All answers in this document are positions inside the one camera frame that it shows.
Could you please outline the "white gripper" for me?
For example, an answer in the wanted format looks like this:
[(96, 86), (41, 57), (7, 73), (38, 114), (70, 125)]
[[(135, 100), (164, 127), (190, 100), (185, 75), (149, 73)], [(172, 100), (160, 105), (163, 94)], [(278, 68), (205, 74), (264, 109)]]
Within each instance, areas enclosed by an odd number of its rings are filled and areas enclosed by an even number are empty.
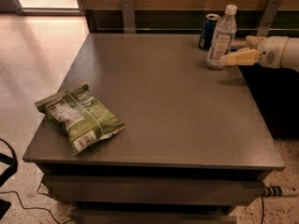
[(285, 47), (289, 41), (287, 36), (263, 36), (247, 35), (236, 37), (232, 43), (232, 50), (220, 58), (221, 65), (254, 65), (258, 63), (266, 68), (290, 68), (284, 58)]

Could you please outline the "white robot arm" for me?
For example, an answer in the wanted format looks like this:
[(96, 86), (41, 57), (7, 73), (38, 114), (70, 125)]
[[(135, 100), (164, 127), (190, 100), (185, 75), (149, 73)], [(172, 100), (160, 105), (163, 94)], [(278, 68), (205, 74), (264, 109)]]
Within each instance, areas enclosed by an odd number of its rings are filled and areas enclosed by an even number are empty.
[(287, 36), (246, 37), (247, 46), (221, 57), (224, 66), (258, 64), (261, 67), (286, 68), (299, 72), (299, 38)]

